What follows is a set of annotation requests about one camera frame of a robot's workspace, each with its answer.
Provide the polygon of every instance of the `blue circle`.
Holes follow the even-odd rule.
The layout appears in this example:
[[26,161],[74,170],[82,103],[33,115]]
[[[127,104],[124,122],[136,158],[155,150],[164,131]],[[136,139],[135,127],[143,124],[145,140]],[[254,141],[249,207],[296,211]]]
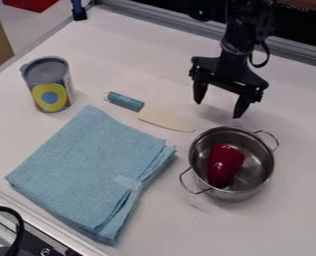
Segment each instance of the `blue circle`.
[[58,101],[58,95],[55,92],[46,92],[42,94],[42,100],[47,104],[54,104]]

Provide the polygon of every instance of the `pot handle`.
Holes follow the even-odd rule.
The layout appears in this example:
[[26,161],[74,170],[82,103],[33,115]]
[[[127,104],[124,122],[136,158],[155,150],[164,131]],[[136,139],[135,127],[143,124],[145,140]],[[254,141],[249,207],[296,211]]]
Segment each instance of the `pot handle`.
[[259,130],[259,131],[254,132],[254,134],[258,134],[258,133],[265,133],[265,134],[269,135],[270,137],[272,137],[272,139],[275,141],[276,146],[273,149],[271,148],[272,152],[276,151],[277,148],[279,148],[279,146],[280,146],[279,140],[272,133],[266,132],[263,130]]
[[188,191],[189,193],[194,194],[194,195],[199,195],[199,194],[202,194],[202,193],[204,193],[204,192],[206,192],[206,191],[208,191],[208,190],[211,190],[211,188],[207,188],[207,189],[205,189],[205,190],[201,190],[201,191],[195,192],[195,191],[191,190],[190,188],[188,188],[188,187],[184,184],[183,176],[184,176],[184,174],[186,174],[186,173],[187,173],[188,171],[190,171],[190,170],[191,170],[191,167],[189,167],[188,169],[186,169],[184,172],[182,172],[182,173],[179,175],[179,182],[181,183],[182,187],[183,187],[186,191]]

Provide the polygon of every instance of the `towel fold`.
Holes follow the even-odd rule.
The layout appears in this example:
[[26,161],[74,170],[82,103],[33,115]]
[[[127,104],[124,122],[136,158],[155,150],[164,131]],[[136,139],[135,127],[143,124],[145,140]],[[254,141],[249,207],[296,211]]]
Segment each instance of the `towel fold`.
[[142,188],[175,152],[88,105],[6,179],[77,229],[115,244]]

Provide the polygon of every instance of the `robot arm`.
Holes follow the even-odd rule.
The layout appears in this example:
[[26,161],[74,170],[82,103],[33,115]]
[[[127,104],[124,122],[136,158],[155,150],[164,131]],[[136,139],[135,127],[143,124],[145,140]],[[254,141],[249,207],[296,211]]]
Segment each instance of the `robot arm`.
[[[273,31],[275,4],[276,0],[227,0],[227,29],[221,41],[221,56],[192,58],[190,76],[194,81],[194,99],[198,104],[202,102],[209,84],[239,94],[234,118],[240,118],[251,103],[261,101],[268,83],[251,71],[247,62],[251,61],[255,67],[263,67],[268,62],[269,50],[265,39]],[[266,51],[267,59],[255,65],[252,54],[255,45],[260,44]]]

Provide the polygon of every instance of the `red object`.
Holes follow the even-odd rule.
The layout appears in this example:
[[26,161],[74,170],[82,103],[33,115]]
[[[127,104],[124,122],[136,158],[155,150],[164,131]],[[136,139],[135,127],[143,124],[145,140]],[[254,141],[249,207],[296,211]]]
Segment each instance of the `red object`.
[[214,187],[228,185],[244,161],[245,156],[239,150],[225,144],[212,145],[208,163],[209,184]]
[[43,12],[57,1],[58,0],[2,0],[6,5],[34,12]]

